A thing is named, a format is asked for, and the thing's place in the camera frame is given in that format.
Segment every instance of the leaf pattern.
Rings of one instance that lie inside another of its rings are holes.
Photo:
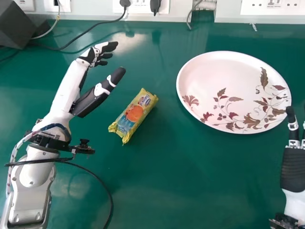
[[[234,131],[234,130],[233,130],[233,128],[234,128],[234,123],[227,123],[227,125],[225,125],[225,128]]]
[[[275,87],[278,91],[286,89],[285,87],[283,87],[281,85],[273,85],[273,87]]]
[[[265,68],[261,68],[262,69],[262,73],[261,73],[261,84],[263,86],[263,89],[265,90],[265,87],[268,84],[268,77],[267,77],[267,72]]]
[[[238,98],[238,97],[231,97],[231,98],[229,98],[229,101],[230,102],[237,102],[237,101],[242,101],[243,99],[241,99],[241,98]]]
[[[210,114],[209,112],[203,114],[203,118],[200,119],[200,121],[202,121],[203,123],[205,123],[205,121],[208,121],[208,118],[213,116],[213,114]]]
[[[222,96],[222,95],[224,94],[224,92],[225,92],[225,88],[222,89],[222,90],[220,90],[220,91],[217,93],[217,96],[218,96],[218,97]]]
[[[244,116],[244,124],[248,124],[247,127],[248,128],[253,128],[256,129],[257,125],[260,123],[261,121],[258,119],[254,119],[250,116],[250,113],[248,113],[247,115]]]
[[[272,114],[274,116],[277,116],[277,115],[282,115],[284,114],[286,111],[285,110],[279,110],[279,109],[276,109],[276,108],[272,108]]]
[[[262,102],[262,101],[259,101],[259,100],[254,100],[254,102],[256,102],[256,103],[258,103],[258,104],[260,104],[260,105],[262,105],[262,106],[268,106],[267,103]]]
[[[238,114],[237,113],[234,113],[234,112],[230,112],[229,113],[229,117],[233,120],[233,117],[234,116],[238,116]]]
[[[229,111],[229,106],[232,102],[243,101],[242,98],[235,96],[225,95],[226,88],[218,91],[217,97],[213,97],[214,101],[217,103],[213,106],[215,113],[220,111],[220,113],[213,119],[217,120],[216,123],[212,124],[213,126],[223,125],[226,129],[230,131],[243,131],[247,132],[249,129],[259,130],[259,129],[267,129],[271,124],[280,121],[277,116],[285,114],[285,110],[277,109],[276,107],[280,105],[282,102],[288,102],[288,96],[286,94],[281,94],[282,92],[276,93],[276,90],[282,91],[286,89],[280,85],[272,85],[272,87],[268,86],[268,76],[267,71],[264,68],[261,68],[260,74],[260,85],[256,86],[256,93],[259,94],[261,91],[259,87],[263,88],[264,97],[261,97],[260,100],[254,100],[255,103],[259,104],[254,108],[253,113],[247,113],[247,115],[239,116],[237,113]],[[208,121],[208,118],[214,116],[212,113],[203,114],[203,118],[201,121],[204,123]]]
[[[234,127],[235,127],[236,129],[238,129],[238,130],[241,130],[241,129],[244,128],[244,127],[239,127],[236,123],[234,124]]]
[[[185,96],[182,96],[182,98],[183,98],[183,101],[186,102],[189,106],[192,106],[193,104],[195,104],[197,106],[199,105],[198,99],[196,99],[195,96],[193,96],[193,95],[190,95],[190,96],[185,95]]]

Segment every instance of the black knob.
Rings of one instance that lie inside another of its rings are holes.
[[[85,147],[88,147],[87,143],[89,142],[88,139],[80,139],[81,141],[81,147],[85,148]]]

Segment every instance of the robotic hand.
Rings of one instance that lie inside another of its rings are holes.
[[[270,219],[272,229],[305,229],[305,131],[299,139],[299,125],[292,107],[288,115],[289,144],[282,162],[281,188],[286,195],[284,214],[277,213]]]
[[[112,57],[117,42],[104,42],[89,48],[73,61],[68,68],[52,102],[50,112],[38,120],[32,131],[14,147],[10,159],[7,199],[0,229],[20,227],[23,229],[45,229],[51,206],[50,186],[55,179],[54,161],[59,160],[59,150],[93,154],[88,140],[81,139],[79,146],[69,146],[71,132],[69,121],[74,117],[85,117],[98,107],[116,87],[126,70],[115,70],[106,80],[80,96],[87,72],[98,65],[106,65],[102,59]],[[27,155],[15,163],[16,153],[23,142],[30,141]]]

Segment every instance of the screw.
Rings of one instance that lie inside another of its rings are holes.
[[[36,219],[36,220],[40,220],[40,218],[41,218],[41,215],[40,215],[40,213],[38,212],[37,215],[35,216],[35,219]]]
[[[19,221],[18,215],[16,215],[16,216],[14,217],[13,221],[14,221],[15,223],[17,223],[17,222]]]

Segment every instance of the black speaker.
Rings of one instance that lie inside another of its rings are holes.
[[[23,49],[36,26],[12,0],[0,0],[0,45]]]

